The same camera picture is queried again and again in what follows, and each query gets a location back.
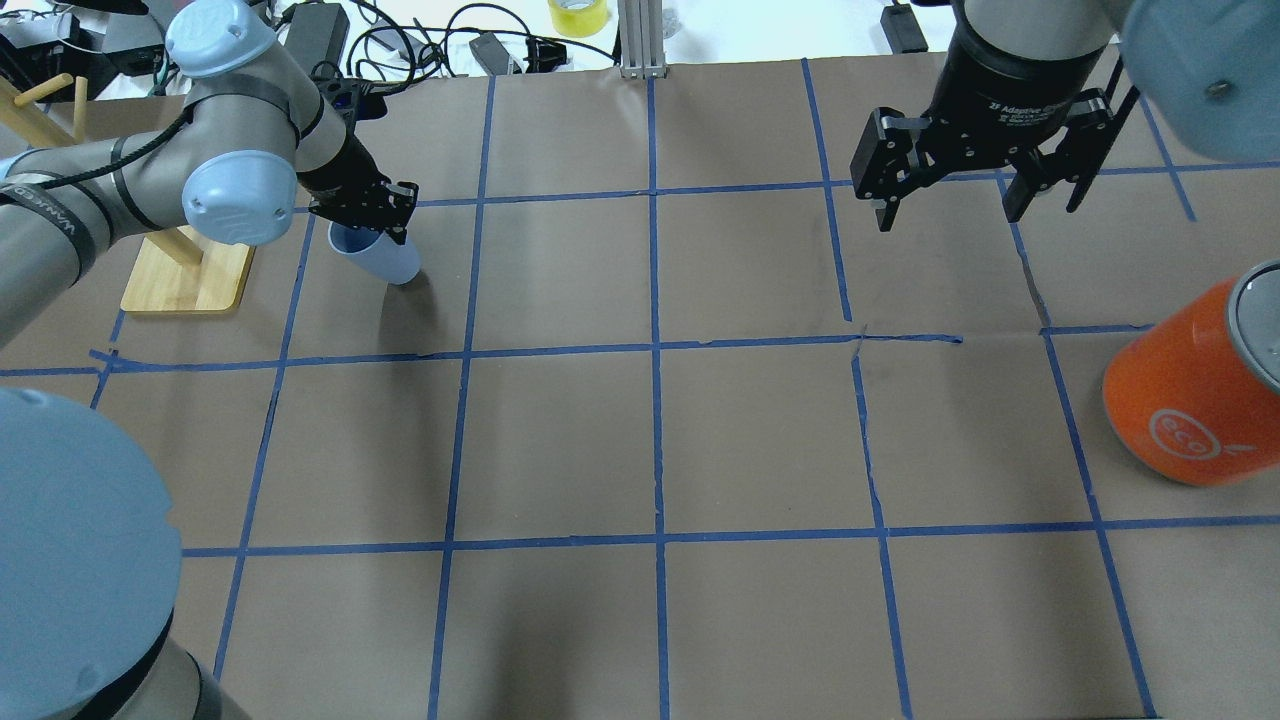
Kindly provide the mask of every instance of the wooden base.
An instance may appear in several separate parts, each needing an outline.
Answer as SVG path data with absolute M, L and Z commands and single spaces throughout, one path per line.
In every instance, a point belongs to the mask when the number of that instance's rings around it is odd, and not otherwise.
M 239 305 L 253 249 L 223 245 L 182 228 L 204 251 L 198 264 L 182 265 L 150 240 L 142 242 L 124 288 L 125 313 L 218 314 Z

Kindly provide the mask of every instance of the white logo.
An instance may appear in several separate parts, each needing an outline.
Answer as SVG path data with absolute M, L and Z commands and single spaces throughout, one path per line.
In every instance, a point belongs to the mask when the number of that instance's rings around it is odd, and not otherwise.
M 1184 460 L 1213 460 L 1222 455 L 1253 452 L 1256 447 L 1231 445 L 1222 447 L 1203 423 L 1179 410 L 1158 410 L 1151 416 L 1151 439 L 1165 452 Z

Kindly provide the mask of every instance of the wooden peg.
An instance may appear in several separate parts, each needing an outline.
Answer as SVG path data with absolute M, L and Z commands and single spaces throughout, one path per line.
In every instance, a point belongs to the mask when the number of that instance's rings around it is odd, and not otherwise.
M 179 265 L 200 265 L 205 251 L 177 228 L 147 233 L 147 240 Z
M 84 142 L 84 124 L 88 122 L 88 78 L 76 78 L 76 105 L 72 106 L 72 137 L 76 145 Z
M 58 92 L 64 87 L 69 87 L 74 82 L 76 78 L 72 77 L 70 73 L 54 76 L 46 79 L 45 82 L 37 85 L 36 87 L 32 87 L 31 90 L 19 92 L 18 96 L 13 99 L 13 104 L 19 108 L 26 108 L 27 105 L 32 105 L 35 102 L 44 100 L 45 97 L 49 97 L 50 95 Z
M 17 99 L 22 94 L 8 79 L 0 77 L 0 123 L 9 126 L 18 136 L 36 147 L 60 147 L 72 145 L 72 136 L 67 133 L 49 115 L 40 111 L 40 108 L 19 105 Z

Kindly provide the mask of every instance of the black cable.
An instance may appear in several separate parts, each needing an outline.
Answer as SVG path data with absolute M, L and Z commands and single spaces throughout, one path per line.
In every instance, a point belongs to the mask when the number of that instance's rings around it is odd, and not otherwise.
M 0 20 L 8 20 L 10 18 L 22 19 L 22 15 L 27 15 L 28 19 L 45 18 L 49 15 L 56 15 L 55 10 L 31 10 L 27 8 L 18 8 L 15 10 L 5 10 L 0 13 Z
M 333 72 L 334 72 L 333 77 L 335 77 L 335 78 L 342 77 L 342 68 L 338 67 L 338 63 L 334 63 L 333 60 L 329 60 L 329 59 L 320 60 L 315 65 L 311 65 L 311 72 L 308 72 L 307 76 L 310 76 L 312 79 L 315 79 L 316 70 L 319 70 L 320 68 L 323 68 L 325 65 L 329 65 L 329 67 L 333 68 Z
M 425 29 L 439 32 L 442 28 L 429 27 L 429 28 L 425 28 Z M 492 32 L 494 35 L 518 35 L 521 37 L 532 37 L 535 40 L 550 40 L 552 42 L 563 42 L 564 45 L 572 45 L 575 47 L 582 47 L 582 49 L 590 50 L 593 53 L 599 53 L 602 56 L 608 58 L 611 61 L 614 61 L 613 60 L 613 54 L 611 54 L 611 53 L 608 53 L 608 51 L 605 51 L 605 50 L 603 50 L 600 47 L 596 47 L 594 45 L 588 45 L 586 42 L 579 42 L 576 40 L 568 40 L 567 37 L 553 37 L 553 36 L 548 36 L 548 35 L 532 35 L 532 33 L 529 33 L 529 32 L 520 32 L 520 31 L 516 31 L 516 29 L 480 29 L 477 27 L 456 27 L 456 28 L 453 28 L 453 32 L 467 32 L 467 33 L 485 33 L 485 32 Z
M 147 17 L 155 23 L 156 29 L 160 31 L 160 67 L 151 72 L 151 90 L 147 91 L 147 96 L 164 95 L 165 87 L 169 86 L 169 73 L 173 72 L 173 59 L 169 56 L 169 44 L 165 42 L 165 28 L 160 24 L 160 19 L 156 18 L 155 13 L 147 10 Z
M 443 58 L 444 54 L 439 44 L 433 41 L 430 35 L 424 32 L 422 33 L 424 49 L 416 55 L 410 55 L 410 51 L 412 50 L 413 45 L 411 42 L 412 38 L 410 37 L 408 32 L 412 32 L 416 28 L 396 23 L 396 20 L 392 19 L 389 15 L 385 15 L 385 13 L 383 14 L 383 18 L 388 24 L 383 27 L 366 28 L 351 44 L 351 50 L 347 53 L 347 70 L 351 77 L 364 78 L 364 74 L 361 72 L 362 68 L 365 65 L 372 65 L 374 70 L 378 73 L 378 77 L 380 79 L 380 82 L 376 85 L 388 86 L 388 90 L 374 91 L 371 92 L 371 95 L 387 97 L 390 95 L 398 95 L 401 92 L 404 92 L 410 87 L 419 85 L 430 78 L 431 76 L 439 73 L 442 68 L 440 58 Z M 374 40 L 374 35 L 379 32 L 396 32 L 397 35 L 399 35 L 402 47 L 406 50 L 399 55 L 408 61 L 407 68 L 393 65 L 389 63 L 381 63 L 369 56 L 369 41 Z M 355 60 L 357 51 L 362 51 L 365 55 L 360 60 Z M 402 81 L 387 82 L 387 73 L 383 72 L 384 69 L 406 73 L 406 77 Z
M 369 0 L 369 3 L 375 8 L 378 6 L 378 0 Z M 372 19 L 370 19 L 369 15 L 365 14 L 365 9 L 361 8 L 360 5 L 356 5 L 356 12 L 360 13 L 360 19 L 365 20 L 369 24 L 374 24 L 378 22 L 376 15 Z
M 355 3 L 358 8 L 366 9 L 369 12 L 374 13 L 375 15 L 378 15 L 379 18 L 381 18 L 389 26 L 387 29 L 393 29 L 393 31 L 396 31 L 397 35 L 399 35 L 399 40 L 401 40 L 401 42 L 404 44 L 406 51 L 408 51 L 408 50 L 411 50 L 413 47 L 413 44 L 410 42 L 408 33 L 404 32 L 404 28 L 401 24 L 398 24 L 394 18 L 392 18 L 385 12 L 383 12 L 381 8 L 379 8 L 378 5 L 370 4 L 369 0 L 351 0 L 351 3 Z M 351 49 L 352 49 L 352 51 L 347 53 L 347 74 L 351 76 L 351 77 L 358 77 L 356 74 L 356 70 L 355 70 L 353 65 L 352 65 L 352 55 L 355 54 L 355 49 L 356 49 L 355 44 L 352 44 Z M 390 90 L 388 90 L 385 92 L 379 92 L 378 95 L 383 95 L 383 96 L 398 95 L 401 92 L 404 92 L 410 87 L 413 87 L 413 85 L 415 85 L 415 77 L 417 76 L 417 59 L 413 56 L 412 51 L 410 51 L 407 54 L 408 54 L 408 58 L 406 58 L 406 59 L 408 60 L 408 74 L 404 77 L 404 79 L 399 85 L 392 87 Z
M 174 119 L 174 122 L 169 123 L 169 127 L 166 127 L 163 131 L 160 131 L 160 135 L 152 137 L 146 143 L 143 143 L 141 147 L 138 147 L 133 152 L 129 152 L 128 155 L 122 156 L 119 160 L 115 160 L 114 163 L 108 163 L 106 165 L 102 165 L 101 168 L 96 168 L 96 169 L 92 169 L 92 170 L 84 170 L 83 173 L 77 173 L 74 176 L 67 176 L 67 177 L 61 177 L 61 178 L 56 178 L 56 179 L 49 179 L 49 181 L 45 181 L 45 182 L 40 182 L 40 183 L 36 183 L 36 187 L 38 187 L 40 190 L 45 190 L 45 191 L 58 190 L 59 187 L 67 187 L 69 184 L 76 184 L 78 182 L 84 182 L 84 181 L 88 181 L 88 179 L 100 178 L 102 176 L 109 176 L 109 174 L 114 173 L 115 170 L 119 170 L 120 168 L 124 168 L 127 165 L 132 165 L 133 163 L 137 163 L 138 160 L 141 160 L 141 159 L 146 158 L 147 155 L 155 152 L 161 146 L 164 146 L 164 143 L 166 143 L 170 140 L 173 140 L 173 137 L 175 135 L 178 135 L 178 131 L 180 131 L 189 122 L 191 122 L 191 110 L 189 109 L 188 110 L 183 110 L 183 113 L 180 115 L 178 115 L 178 118 Z M 9 202 L 12 202 L 12 200 L 0 197 L 0 205 L 8 205 Z
M 447 45 L 448 38 L 445 38 L 445 42 L 431 42 L 431 33 L 430 31 L 428 31 L 426 27 L 422 26 L 422 20 L 417 19 L 417 17 L 413 17 L 412 19 L 413 19 L 413 28 L 421 32 L 422 37 L 426 38 L 428 44 L 435 49 L 435 56 L 439 64 L 436 72 L 443 69 L 444 72 L 449 73 L 449 77 L 458 77 L 458 74 L 453 72 L 453 68 L 449 67 L 449 46 Z
M 466 5 L 463 5 L 463 6 L 458 8 L 457 10 L 454 10 L 453 15 L 449 18 L 449 22 L 445 23 L 445 27 L 453 27 L 453 23 L 457 22 L 458 15 L 461 15 L 462 13 L 466 13 L 467 10 L 480 9 L 480 8 L 488 8 L 490 10 L 498 10 L 498 12 L 506 13 L 506 14 L 511 15 L 512 18 L 515 18 L 517 23 L 520 23 L 520 27 L 521 27 L 521 29 L 525 31 L 525 33 L 532 35 L 532 32 L 534 32 L 534 31 L 529 29 L 529 23 L 526 23 L 525 19 L 521 18 L 520 15 L 517 15 L 513 10 L 511 10 L 508 8 L 503 8 L 502 5 L 494 5 L 493 3 L 467 3 Z

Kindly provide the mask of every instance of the gray lid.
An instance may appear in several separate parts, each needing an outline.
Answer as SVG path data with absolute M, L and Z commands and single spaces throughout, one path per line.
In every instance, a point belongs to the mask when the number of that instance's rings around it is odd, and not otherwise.
M 1244 364 L 1280 392 L 1280 260 L 1263 263 L 1240 278 L 1226 305 L 1226 322 Z

